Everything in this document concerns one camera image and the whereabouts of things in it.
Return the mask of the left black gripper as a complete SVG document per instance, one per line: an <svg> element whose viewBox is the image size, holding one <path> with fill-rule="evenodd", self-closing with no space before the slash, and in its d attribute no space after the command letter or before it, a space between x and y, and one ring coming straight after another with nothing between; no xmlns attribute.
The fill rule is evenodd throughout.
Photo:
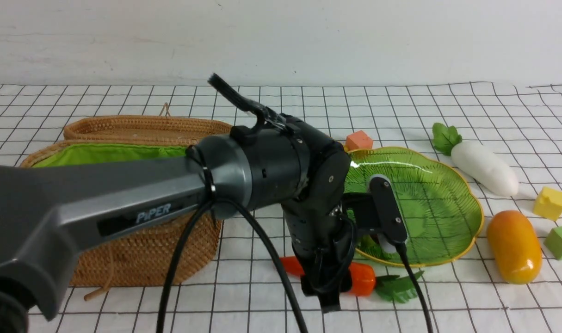
<svg viewBox="0 0 562 333"><path fill-rule="evenodd" d="M323 314L340 311L340 295L352 287L349 266L355 224L339 204L331 207L287 200L283 213L294 255L303 270L304 295L317 297Z"/></svg>

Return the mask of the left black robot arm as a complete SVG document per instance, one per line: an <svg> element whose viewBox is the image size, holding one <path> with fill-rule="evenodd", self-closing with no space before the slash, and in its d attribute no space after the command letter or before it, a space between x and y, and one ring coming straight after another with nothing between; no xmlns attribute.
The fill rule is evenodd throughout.
<svg viewBox="0 0 562 333"><path fill-rule="evenodd" d="M165 277L156 331L164 330L184 245L209 212L214 220L247 219L306 333L279 255L251 215L277 203L304 269L304 291L317 297L323 313L340 310L356 236L354 223L340 213L349 155L323 131L241 96L217 74L209 84L257 116L255 125L205 137L183 157L56 168L0 165L0 333L26 333L33 306L48 320L57 316L82 252L190 211Z"/></svg>

